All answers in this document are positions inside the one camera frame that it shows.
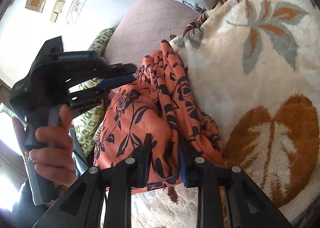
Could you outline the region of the person left hand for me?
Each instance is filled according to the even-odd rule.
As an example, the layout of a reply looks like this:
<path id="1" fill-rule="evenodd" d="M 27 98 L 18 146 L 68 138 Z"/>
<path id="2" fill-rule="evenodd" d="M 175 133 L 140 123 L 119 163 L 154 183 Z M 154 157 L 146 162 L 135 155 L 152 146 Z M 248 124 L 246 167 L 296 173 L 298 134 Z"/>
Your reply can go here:
<path id="1" fill-rule="evenodd" d="M 29 158 L 41 177 L 54 182 L 60 190 L 65 191 L 76 181 L 72 159 L 73 141 L 68 134 L 72 115 L 66 105 L 60 108 L 60 119 L 58 127 L 40 127 L 36 130 L 38 141 L 52 143 L 53 146 L 33 149 Z"/>

